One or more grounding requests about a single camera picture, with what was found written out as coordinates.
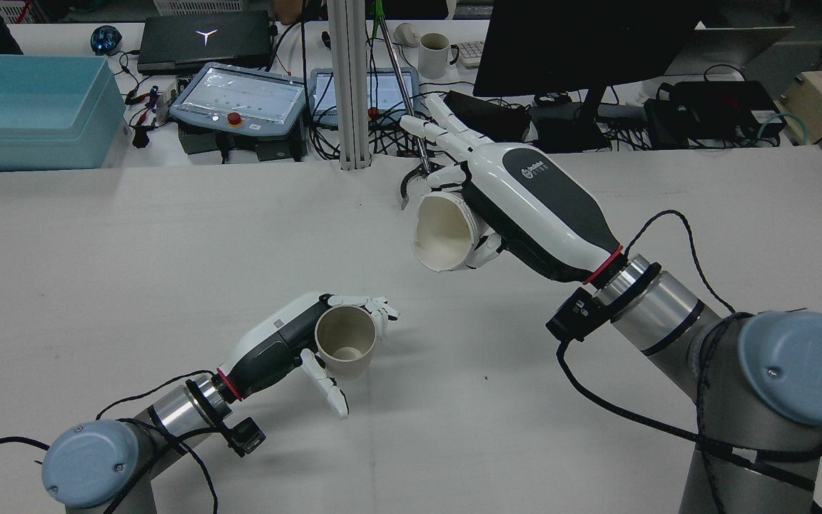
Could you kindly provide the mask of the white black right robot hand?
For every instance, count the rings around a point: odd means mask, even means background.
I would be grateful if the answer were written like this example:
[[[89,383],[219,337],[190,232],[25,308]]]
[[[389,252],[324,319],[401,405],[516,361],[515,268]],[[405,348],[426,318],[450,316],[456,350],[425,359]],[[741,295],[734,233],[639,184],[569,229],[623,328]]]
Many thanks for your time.
[[[425,101],[431,121],[400,126],[455,160],[427,177],[413,238],[434,272],[477,269],[508,251],[540,276],[600,288],[627,265],[596,199],[539,149],[494,142],[443,100]]]

